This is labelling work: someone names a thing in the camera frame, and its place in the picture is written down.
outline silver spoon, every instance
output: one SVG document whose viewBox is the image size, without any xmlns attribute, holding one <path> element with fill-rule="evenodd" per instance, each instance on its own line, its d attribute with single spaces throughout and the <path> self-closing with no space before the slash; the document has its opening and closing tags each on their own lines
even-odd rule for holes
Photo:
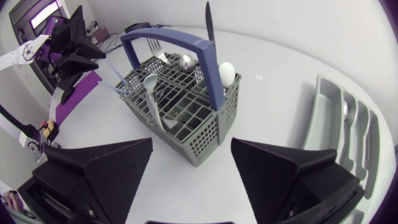
<svg viewBox="0 0 398 224">
<path fill-rule="evenodd" d="M 191 72 L 195 68 L 195 59 L 189 54 L 182 54 L 179 64 L 183 72 Z"/>
<path fill-rule="evenodd" d="M 150 111 L 152 117 L 155 119 L 159 128 L 163 132 L 165 132 L 165 129 L 163 128 L 162 121 L 160 119 L 159 110 L 157 108 L 157 103 L 154 102 L 154 98 L 152 96 L 152 94 L 154 93 L 154 90 L 155 90 L 155 86 L 157 84 L 157 79 L 158 78 L 157 78 L 156 74 L 150 74 L 147 77 L 145 77 L 143 85 L 144 85 L 144 88 L 147 90 L 147 92 L 145 94 L 145 98 L 146 98 L 146 101 L 148 104 L 149 111 Z"/>
</svg>

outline egg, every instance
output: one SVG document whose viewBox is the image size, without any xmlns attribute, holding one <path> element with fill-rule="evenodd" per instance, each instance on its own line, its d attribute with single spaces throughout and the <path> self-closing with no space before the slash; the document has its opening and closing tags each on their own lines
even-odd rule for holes
<svg viewBox="0 0 398 224">
<path fill-rule="evenodd" d="M 230 88 L 235 81 L 235 68 L 229 62 L 224 62 L 218 67 L 220 71 L 221 84 L 224 88 Z"/>
</svg>

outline black cable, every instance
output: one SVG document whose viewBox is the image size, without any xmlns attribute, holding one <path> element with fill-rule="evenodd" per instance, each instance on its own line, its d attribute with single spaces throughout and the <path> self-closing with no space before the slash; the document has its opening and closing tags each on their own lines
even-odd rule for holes
<svg viewBox="0 0 398 224">
<path fill-rule="evenodd" d="M 107 38 L 105 38 L 104 41 L 102 41 L 102 43 L 100 43 L 99 46 L 97 46 L 97 48 L 101 47 L 101 46 L 104 44 L 104 42 L 105 42 L 106 40 L 108 40 L 109 38 L 111 38 L 111 36 L 114 35 L 114 34 L 119 35 L 119 34 L 116 33 L 116 32 L 115 32 L 115 33 L 112 33 L 112 34 L 110 34 L 110 35 L 108 35 Z"/>
<path fill-rule="evenodd" d="M 109 49 L 109 47 L 111 46 L 111 44 L 119 37 L 119 35 L 120 34 L 118 34 L 109 44 L 108 44 L 108 46 L 105 48 L 105 50 L 104 50 L 104 52 L 106 53 L 106 51 Z"/>
<path fill-rule="evenodd" d="M 162 27 L 165 27 L 165 26 L 167 26 L 167 27 L 171 27 L 170 25 L 165 25 L 165 24 L 157 24 L 157 25 L 154 25 L 154 26 L 152 26 L 152 28 L 162 28 Z"/>
<path fill-rule="evenodd" d="M 112 51 L 114 51 L 114 50 L 120 48 L 121 46 L 122 46 L 122 45 L 120 44 L 120 45 L 118 45 L 117 47 L 114 47 L 114 48 L 111 48 L 111 49 L 105 51 L 104 53 L 108 54 L 108 53 L 110 53 L 110 52 L 112 52 Z"/>
</svg>

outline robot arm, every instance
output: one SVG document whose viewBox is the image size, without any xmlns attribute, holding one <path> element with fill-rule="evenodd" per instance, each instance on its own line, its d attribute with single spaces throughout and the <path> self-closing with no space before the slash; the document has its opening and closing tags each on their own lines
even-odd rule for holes
<svg viewBox="0 0 398 224">
<path fill-rule="evenodd" d="M 49 35 L 40 35 L 35 40 L 30 40 L 15 51 L 9 52 L 0 57 L 0 71 L 15 64 L 27 65 L 32 63 L 44 42 Z"/>
<path fill-rule="evenodd" d="M 40 133 L 33 125 L 23 125 L 0 105 L 0 127 L 32 153 L 37 162 L 41 160 L 44 148 L 40 145 Z"/>
</svg>

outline fork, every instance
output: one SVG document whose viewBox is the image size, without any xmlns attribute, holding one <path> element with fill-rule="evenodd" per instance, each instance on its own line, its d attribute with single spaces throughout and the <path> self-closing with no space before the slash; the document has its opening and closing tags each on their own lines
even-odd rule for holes
<svg viewBox="0 0 398 224">
<path fill-rule="evenodd" d="M 147 41 L 152 54 L 154 54 L 155 57 L 161 59 L 168 66 L 171 66 L 171 63 L 169 62 L 169 60 L 167 60 L 162 50 L 162 47 L 160 46 L 159 41 L 157 39 L 151 39 L 151 38 L 147 38 Z"/>
</svg>

